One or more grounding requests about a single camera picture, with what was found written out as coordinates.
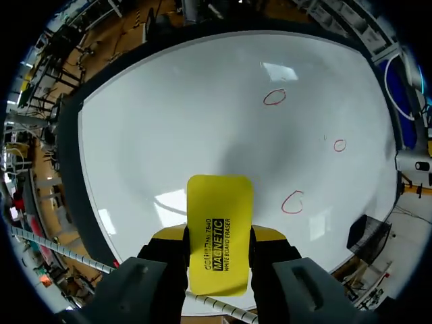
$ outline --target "metal rack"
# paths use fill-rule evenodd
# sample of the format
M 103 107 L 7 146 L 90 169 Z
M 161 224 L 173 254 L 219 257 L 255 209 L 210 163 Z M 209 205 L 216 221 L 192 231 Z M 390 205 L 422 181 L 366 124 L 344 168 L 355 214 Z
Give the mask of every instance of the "metal rack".
M 398 51 L 394 33 L 385 30 L 359 0 L 292 0 L 324 29 L 362 43 L 375 64 Z

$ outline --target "table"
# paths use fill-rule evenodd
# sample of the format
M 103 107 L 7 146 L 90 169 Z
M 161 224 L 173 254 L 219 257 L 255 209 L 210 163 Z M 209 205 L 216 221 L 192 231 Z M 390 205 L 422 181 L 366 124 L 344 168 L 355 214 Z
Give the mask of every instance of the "table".
M 362 214 L 383 221 L 392 210 L 400 135 L 370 55 L 295 23 L 227 24 L 141 45 L 60 115 L 65 197 L 93 257 L 122 262 L 186 222 L 196 174 L 248 176 L 252 222 L 327 271 L 351 257 Z M 254 307 L 250 288 L 220 299 Z M 214 314 L 187 300 L 183 315 Z

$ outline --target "cable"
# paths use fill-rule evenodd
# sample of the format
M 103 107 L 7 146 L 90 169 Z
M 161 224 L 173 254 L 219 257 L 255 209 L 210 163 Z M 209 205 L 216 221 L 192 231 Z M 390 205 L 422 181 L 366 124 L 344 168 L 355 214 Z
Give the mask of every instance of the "cable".
M 159 1 L 159 5 L 157 6 L 156 13 L 155 13 L 155 19 L 157 17 L 157 14 L 159 13 L 159 9 L 161 9 L 161 4 L 162 4 L 162 0 Z
M 393 104 L 393 106 L 399 111 L 399 113 L 402 115 L 402 116 L 404 116 L 406 119 L 408 119 L 408 120 L 410 120 L 410 121 L 414 121 L 415 120 L 415 118 L 413 117 L 413 116 L 408 116 L 408 115 L 406 115 L 400 108 L 399 108 L 399 106 L 398 106 L 398 104 L 393 100 L 393 97 L 392 97 L 392 95 L 390 94 L 390 91 L 389 91 L 389 87 L 388 87 L 388 85 L 387 85 L 387 73 L 388 73 L 388 71 L 389 71 L 389 66 L 390 66 L 390 63 L 395 59 L 395 58 L 397 58 L 399 56 L 399 53 L 398 54 L 395 54 L 395 55 L 393 55 L 392 57 L 390 57 L 389 58 L 389 60 L 387 61 L 387 65 L 385 66 L 385 70 L 384 70 L 384 86 L 385 86 L 385 91 L 387 91 L 387 94 L 389 95 L 389 98 L 390 98 L 390 101 L 391 101 L 391 103 Z
M 60 246 L 52 241 L 47 240 L 46 238 L 42 238 L 40 236 L 34 235 L 31 232 L 24 231 L 23 229 L 20 229 L 18 227 L 11 226 L 10 224 L 6 224 L 10 234 L 20 236 L 22 238 L 25 238 L 26 240 L 36 242 L 37 244 L 44 246 L 45 248 L 49 248 L 50 250 L 53 250 L 59 254 L 64 255 L 65 257 L 74 259 L 78 262 L 81 262 L 84 265 L 88 265 L 89 267 L 92 267 L 94 269 L 97 269 L 99 271 L 105 272 L 105 273 L 111 273 L 113 270 L 115 270 L 112 267 L 108 267 L 107 265 L 104 265 L 103 263 L 97 262 L 92 259 L 86 258 L 84 255 L 80 255 L 78 253 L 75 253 L 68 248 L 65 248 L 64 246 Z
M 189 299 L 194 299 L 196 302 L 202 302 L 204 305 L 209 305 L 216 311 L 221 313 L 225 313 L 235 319 L 239 319 L 245 323 L 254 323 L 258 324 L 258 315 L 248 312 L 247 310 L 243 310 L 241 308 L 232 306 L 227 304 L 226 302 L 221 302 L 220 300 L 213 299 L 208 296 L 197 296 L 192 292 L 186 292 L 186 297 Z
M 421 216 L 418 216 L 417 214 L 414 214 L 413 212 L 409 211 L 408 209 L 404 209 L 404 208 L 402 208 L 402 207 L 399 207 L 398 205 L 396 205 L 396 206 L 394 207 L 394 209 L 397 210 L 397 211 L 393 211 L 393 213 L 395 213 L 395 214 L 402 214 L 402 215 L 410 216 L 410 217 L 412 217 L 412 218 L 421 219 L 422 221 L 425 221 L 426 223 L 432 225 L 432 222 L 431 222 L 431 221 L 428 221 L 427 219 L 425 219 L 425 218 L 423 218 L 423 217 L 421 217 Z
M 88 265 L 89 267 L 92 267 L 96 270 L 105 273 L 111 273 L 112 271 L 115 270 L 115 268 L 113 267 L 109 267 L 107 265 L 104 265 L 103 263 L 86 258 L 85 256 L 77 254 L 64 246 L 58 245 L 50 240 L 47 240 L 46 238 L 35 236 L 31 232 L 24 231 L 23 229 L 14 227 L 10 224 L 6 224 L 6 226 L 9 230 L 9 233 L 12 235 L 20 236 L 22 238 L 25 238 L 26 240 L 36 242 L 37 244 L 44 246 L 45 248 L 49 248 L 50 250 L 62 254 L 65 257 L 74 259 L 84 265 Z M 193 299 L 196 302 L 202 302 L 204 305 L 209 305 L 213 309 L 220 311 L 221 313 L 227 314 L 229 316 L 232 316 L 236 319 L 239 319 L 245 323 L 259 324 L 258 315 L 248 312 L 247 310 L 243 310 L 241 308 L 227 304 L 226 302 L 221 302 L 220 300 L 216 300 L 208 296 L 197 296 L 192 292 L 186 292 L 186 297 L 191 300 Z
M 16 175 L 18 175 L 18 174 L 24 172 L 24 156 L 22 155 L 21 151 L 18 150 L 16 147 L 7 148 L 7 149 L 6 149 L 6 152 L 9 152 L 9 151 L 17 151 L 17 152 L 20 154 L 21 159 L 22 159 L 21 170 L 18 170 L 18 171 L 16 171 L 16 172 L 8 172 L 8 171 L 5 171 L 5 172 L 7 172 L 7 173 L 10 173 L 10 174 L 13 174 L 14 176 L 16 176 Z

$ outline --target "white cable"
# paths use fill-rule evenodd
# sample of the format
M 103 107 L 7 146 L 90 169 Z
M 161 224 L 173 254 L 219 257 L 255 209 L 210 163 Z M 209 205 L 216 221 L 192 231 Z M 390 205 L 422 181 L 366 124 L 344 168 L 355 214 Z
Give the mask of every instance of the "white cable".
M 114 268 L 104 265 L 103 263 L 97 262 L 95 260 L 86 258 L 83 255 L 75 253 L 69 250 L 68 248 L 65 248 L 64 246 L 58 245 L 40 236 L 36 236 L 31 232 L 24 231 L 23 229 L 11 226 L 10 224 L 6 224 L 6 226 L 9 229 L 10 234 L 12 235 L 20 236 L 22 238 L 25 238 L 26 240 L 36 242 L 37 244 L 44 246 L 45 248 L 49 248 L 50 250 L 62 254 L 65 257 L 74 259 L 84 265 L 88 265 L 89 267 L 92 267 L 96 270 L 103 271 L 105 273 L 111 273 L 112 271 L 115 270 Z M 202 302 L 204 305 L 208 305 L 211 308 L 221 313 L 227 314 L 245 323 L 259 324 L 258 315 L 248 312 L 247 310 L 243 310 L 241 308 L 227 304 L 226 302 L 221 302 L 220 300 L 216 300 L 208 296 L 197 296 L 192 292 L 186 292 L 186 297 L 189 299 L 193 299 L 196 302 Z
M 107 265 L 104 265 L 103 263 L 97 262 L 95 260 L 86 258 L 84 255 L 80 255 L 78 253 L 75 253 L 68 248 L 65 248 L 64 246 L 58 245 L 52 241 L 49 241 L 45 238 L 42 238 L 40 236 L 34 235 L 31 232 L 24 231 L 18 227 L 10 226 L 10 224 L 6 224 L 9 232 L 16 236 L 21 236 L 22 238 L 25 238 L 26 240 L 36 242 L 37 244 L 44 246 L 45 248 L 49 248 L 50 250 L 53 250 L 59 254 L 64 255 L 65 257 L 77 260 L 78 262 L 81 262 L 82 264 L 88 265 L 89 267 L 95 268 L 99 271 L 105 272 L 105 273 L 111 273 L 113 270 L 115 270 L 112 267 L 108 267 Z
M 14 150 L 17 151 L 21 155 L 21 159 L 22 159 L 21 170 L 15 170 L 16 172 L 7 172 L 7 171 L 6 172 L 9 173 L 9 174 L 14 174 L 16 176 L 16 175 L 18 175 L 18 174 L 20 174 L 20 173 L 22 173 L 24 171 L 24 156 L 21 153 L 21 151 L 18 150 L 16 147 L 6 148 L 6 152 L 14 151 Z
M 388 87 L 388 85 L 387 85 L 387 73 L 388 73 L 388 71 L 389 71 L 390 63 L 391 63 L 395 58 L 397 58 L 398 56 L 399 56 L 399 53 L 393 55 L 392 57 L 390 57 L 389 60 L 387 61 L 387 65 L 385 66 L 385 70 L 384 70 L 384 86 L 385 86 L 385 91 L 387 91 L 387 94 L 389 95 L 389 98 L 390 98 L 391 103 L 392 103 L 393 106 L 394 106 L 394 107 L 399 111 L 399 113 L 400 113 L 402 116 L 404 116 L 406 119 L 408 119 L 408 120 L 410 120 L 410 121 L 414 121 L 415 118 L 414 118 L 413 116 L 406 115 L 406 114 L 402 111 L 402 109 L 399 108 L 398 104 L 393 100 L 393 97 L 392 97 L 392 95 L 390 94 L 389 87 Z
M 226 302 L 221 302 L 220 300 L 216 300 L 208 296 L 197 296 L 192 292 L 186 292 L 186 297 L 188 297 L 189 299 L 193 299 L 196 302 L 202 302 L 204 305 L 208 305 L 221 313 L 227 314 L 245 323 L 258 324 L 257 314 L 232 306 L 230 304 L 227 304 Z

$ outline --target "white surface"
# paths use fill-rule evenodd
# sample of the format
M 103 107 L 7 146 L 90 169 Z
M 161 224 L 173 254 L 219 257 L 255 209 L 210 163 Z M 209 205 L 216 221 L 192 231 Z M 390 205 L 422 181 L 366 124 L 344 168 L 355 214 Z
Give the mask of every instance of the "white surface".
M 414 184 L 423 183 L 428 186 L 428 175 L 423 172 L 404 172 Z M 409 210 L 427 221 L 432 222 L 432 196 L 405 193 L 401 195 L 398 206 Z M 414 218 L 395 210 L 388 218 L 392 224 L 391 233 L 383 252 L 377 257 L 373 265 L 379 270 L 384 269 L 386 262 L 392 261 L 393 265 L 388 277 L 379 286 L 384 290 L 385 296 L 397 298 L 404 286 L 410 280 L 423 255 L 429 238 L 432 225 L 422 219 Z
M 274 103 L 286 97 L 278 105 Z M 286 235 L 327 271 L 349 256 L 363 213 L 384 219 L 396 193 L 395 144 L 379 84 L 361 54 L 287 32 L 194 40 L 142 60 L 84 103 L 84 179 L 118 261 L 186 222 L 196 174 L 244 174 L 257 225 Z M 333 147 L 346 141 L 344 151 Z M 295 215 L 285 211 L 302 211 Z M 242 297 L 220 298 L 242 308 Z M 211 310 L 185 301 L 184 315 Z

